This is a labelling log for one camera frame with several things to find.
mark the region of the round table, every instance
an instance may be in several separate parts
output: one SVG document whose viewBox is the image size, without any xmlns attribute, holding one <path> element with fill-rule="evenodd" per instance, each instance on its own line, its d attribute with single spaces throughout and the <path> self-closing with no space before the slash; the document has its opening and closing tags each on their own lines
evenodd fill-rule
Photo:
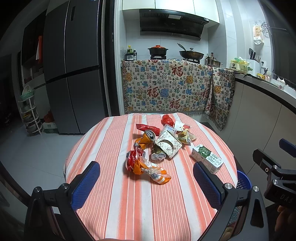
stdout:
<svg viewBox="0 0 296 241">
<path fill-rule="evenodd" d="M 193 177 L 192 147 L 203 144 L 224 160 L 216 173 L 223 183 L 237 184 L 234 157 L 224 141 L 191 117 L 169 114 L 174 121 L 191 126 L 196 136 L 170 160 L 150 160 L 164 168 L 172 179 L 159 185 L 146 174 L 135 175 L 125 168 L 126 153 L 143 132 L 137 123 L 163 128 L 162 115 L 129 114 L 103 119 L 73 147 L 66 160 L 66 182 L 83 172 L 91 161 L 101 174 L 84 206 L 77 214 L 94 239 L 116 238 L 155 241 L 197 240 L 217 210 L 213 209 Z M 151 147 L 145 149 L 150 157 Z"/>
</svg>

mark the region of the metal screw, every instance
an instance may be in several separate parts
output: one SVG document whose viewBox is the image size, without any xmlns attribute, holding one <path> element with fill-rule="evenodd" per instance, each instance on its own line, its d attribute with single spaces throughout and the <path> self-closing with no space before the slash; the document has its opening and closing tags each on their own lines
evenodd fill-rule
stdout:
<svg viewBox="0 0 296 241">
<path fill-rule="evenodd" d="M 254 190 L 255 192 L 259 192 L 259 187 L 254 186 L 254 187 L 253 187 L 253 190 Z"/>
<path fill-rule="evenodd" d="M 41 189 L 41 187 L 35 187 L 34 188 L 34 192 L 40 192 L 42 189 Z"/>
<path fill-rule="evenodd" d="M 225 188 L 226 189 L 231 189 L 233 186 L 231 185 L 231 183 L 225 183 Z"/>
<path fill-rule="evenodd" d="M 67 188 L 69 188 L 69 184 L 68 184 L 68 183 L 63 183 L 63 184 L 61 185 L 61 187 L 62 187 L 63 189 L 67 189 Z"/>
</svg>

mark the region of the range hood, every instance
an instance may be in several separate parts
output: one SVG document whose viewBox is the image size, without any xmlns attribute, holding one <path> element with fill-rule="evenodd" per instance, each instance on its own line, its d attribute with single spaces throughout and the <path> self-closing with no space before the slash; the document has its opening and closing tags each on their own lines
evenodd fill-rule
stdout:
<svg viewBox="0 0 296 241">
<path fill-rule="evenodd" d="M 140 9 L 141 35 L 167 35 L 200 40 L 208 19 L 178 11 Z"/>
</svg>

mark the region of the pot lid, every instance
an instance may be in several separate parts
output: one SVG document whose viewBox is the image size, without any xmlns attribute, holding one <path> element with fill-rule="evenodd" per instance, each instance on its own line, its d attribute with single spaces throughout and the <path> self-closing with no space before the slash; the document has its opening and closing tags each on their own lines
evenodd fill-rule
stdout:
<svg viewBox="0 0 296 241">
<path fill-rule="evenodd" d="M 151 47 L 151 49 L 152 48 L 163 48 L 163 49 L 165 49 L 165 47 L 161 47 L 160 45 L 156 45 L 156 46 L 154 46 L 154 47 Z"/>
</svg>

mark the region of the refrigerator handle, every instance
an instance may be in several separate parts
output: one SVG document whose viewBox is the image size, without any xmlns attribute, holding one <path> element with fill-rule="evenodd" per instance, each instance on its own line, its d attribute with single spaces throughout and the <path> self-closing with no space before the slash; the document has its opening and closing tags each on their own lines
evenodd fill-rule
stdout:
<svg viewBox="0 0 296 241">
<path fill-rule="evenodd" d="M 73 21 L 74 19 L 74 13 L 75 13 L 75 6 L 72 7 L 72 10 L 71 10 L 71 18 L 70 18 L 70 21 Z"/>
</svg>

